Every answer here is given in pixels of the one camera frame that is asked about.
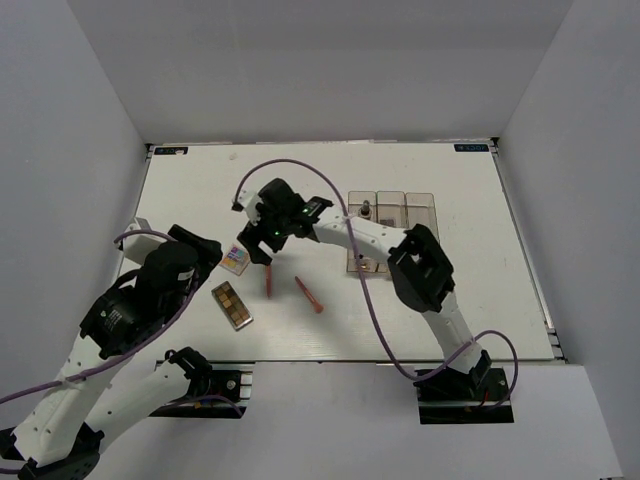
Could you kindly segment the glitter eyeshadow palette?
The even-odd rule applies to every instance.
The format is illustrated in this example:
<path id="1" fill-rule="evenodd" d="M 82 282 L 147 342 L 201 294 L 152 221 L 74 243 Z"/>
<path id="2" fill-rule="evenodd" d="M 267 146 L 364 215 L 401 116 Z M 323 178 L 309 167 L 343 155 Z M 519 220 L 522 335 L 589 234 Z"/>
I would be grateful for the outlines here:
<path id="1" fill-rule="evenodd" d="M 243 247 L 232 243 L 223 255 L 223 258 L 219 263 L 219 267 L 236 276 L 240 276 L 250 262 L 251 259 L 249 253 Z"/>

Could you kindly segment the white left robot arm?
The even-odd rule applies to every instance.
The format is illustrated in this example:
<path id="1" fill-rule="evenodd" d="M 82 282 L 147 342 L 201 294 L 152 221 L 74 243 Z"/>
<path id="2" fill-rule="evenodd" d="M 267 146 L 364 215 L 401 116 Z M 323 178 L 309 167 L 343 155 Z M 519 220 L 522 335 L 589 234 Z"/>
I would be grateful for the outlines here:
<path id="1" fill-rule="evenodd" d="M 131 426 L 167 404 L 198 401 L 211 391 L 211 365 L 184 347 L 130 394 L 98 403 L 120 369 L 177 322 L 223 257 L 219 242 L 178 225 L 167 233 L 133 228 L 114 242 L 136 269 L 95 300 L 55 380 L 1 400 L 43 395 L 19 425 L 1 432 L 1 456 L 21 462 L 11 472 L 19 479 L 84 479 Z"/>

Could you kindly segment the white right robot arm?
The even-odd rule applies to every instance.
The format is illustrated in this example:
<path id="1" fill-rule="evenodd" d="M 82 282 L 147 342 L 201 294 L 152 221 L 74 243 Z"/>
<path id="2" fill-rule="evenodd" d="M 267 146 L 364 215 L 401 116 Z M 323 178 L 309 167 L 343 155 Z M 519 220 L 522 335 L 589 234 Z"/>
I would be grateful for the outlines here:
<path id="1" fill-rule="evenodd" d="M 356 260 L 386 264 L 399 300 L 431 328 L 448 362 L 445 375 L 453 390 L 472 399 L 486 389 L 490 357 L 473 339 L 457 305 L 453 265 L 427 226 L 402 229 L 350 217 L 328 199 L 303 199 L 280 178 L 258 192 L 238 189 L 232 209 L 248 218 L 237 240 L 254 264 L 272 262 L 263 244 L 276 253 L 292 236 L 343 247 Z"/>

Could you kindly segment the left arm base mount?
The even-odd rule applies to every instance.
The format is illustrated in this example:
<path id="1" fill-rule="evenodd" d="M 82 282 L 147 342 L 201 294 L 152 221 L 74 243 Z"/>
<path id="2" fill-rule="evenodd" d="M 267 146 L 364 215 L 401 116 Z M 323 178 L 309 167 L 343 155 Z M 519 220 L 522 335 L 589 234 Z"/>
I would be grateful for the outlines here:
<path id="1" fill-rule="evenodd" d="M 187 393 L 171 400 L 150 414 L 151 417 L 239 419 L 248 406 L 253 371 L 242 364 L 219 364 L 206 360 L 199 352 L 186 347 L 180 352 L 167 350 L 163 360 L 157 360 L 155 369 L 166 361 L 186 368 L 190 381 Z"/>

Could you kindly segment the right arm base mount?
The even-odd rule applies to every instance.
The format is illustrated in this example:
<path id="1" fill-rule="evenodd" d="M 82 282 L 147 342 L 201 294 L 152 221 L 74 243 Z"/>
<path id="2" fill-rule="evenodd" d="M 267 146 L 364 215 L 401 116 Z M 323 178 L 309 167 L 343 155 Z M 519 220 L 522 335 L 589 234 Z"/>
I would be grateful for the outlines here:
<path id="1" fill-rule="evenodd" d="M 512 424 L 508 379 L 502 368 L 490 368 L 478 386 L 456 371 L 445 370 L 415 382 L 421 425 Z"/>

